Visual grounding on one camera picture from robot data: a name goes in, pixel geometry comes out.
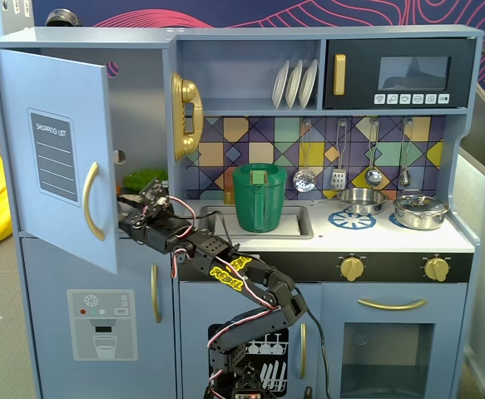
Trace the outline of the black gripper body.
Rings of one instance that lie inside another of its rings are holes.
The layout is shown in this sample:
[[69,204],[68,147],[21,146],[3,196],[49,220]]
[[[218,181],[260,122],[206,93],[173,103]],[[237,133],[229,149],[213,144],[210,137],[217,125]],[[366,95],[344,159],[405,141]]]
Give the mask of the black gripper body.
[[140,197],[141,212],[136,227],[144,232],[145,243],[159,252],[171,252],[192,232],[195,221],[176,215],[176,199],[157,178],[141,190]]

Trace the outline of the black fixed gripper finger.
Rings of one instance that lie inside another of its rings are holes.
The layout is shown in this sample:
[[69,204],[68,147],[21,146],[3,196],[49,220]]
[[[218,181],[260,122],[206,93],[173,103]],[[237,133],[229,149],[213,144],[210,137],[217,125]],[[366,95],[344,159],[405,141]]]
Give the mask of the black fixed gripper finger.
[[148,215],[141,210],[132,209],[127,212],[122,212],[118,217],[118,226],[127,235],[136,242],[147,241],[146,222]]

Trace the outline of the black hinged gripper finger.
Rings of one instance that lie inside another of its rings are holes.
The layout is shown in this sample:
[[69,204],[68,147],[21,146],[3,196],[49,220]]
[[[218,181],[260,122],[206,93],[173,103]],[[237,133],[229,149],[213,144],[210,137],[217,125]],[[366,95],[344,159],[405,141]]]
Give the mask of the black hinged gripper finger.
[[143,208],[143,201],[140,195],[123,194],[117,195],[116,199],[119,204],[129,205],[135,209]]

